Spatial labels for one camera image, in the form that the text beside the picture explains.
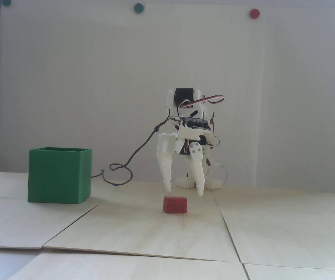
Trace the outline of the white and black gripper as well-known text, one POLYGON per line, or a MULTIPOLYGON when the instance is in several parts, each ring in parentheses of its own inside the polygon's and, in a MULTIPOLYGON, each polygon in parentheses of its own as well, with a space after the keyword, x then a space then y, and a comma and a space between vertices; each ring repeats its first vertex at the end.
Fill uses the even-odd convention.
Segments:
POLYGON ((174 134, 160 134, 157 141, 157 160, 166 192, 171 192, 171 166, 174 153, 190 155, 190 169, 196 182, 197 193, 202 196, 206 181, 202 160, 210 158, 212 147, 214 147, 214 133, 210 129, 181 125, 174 134))

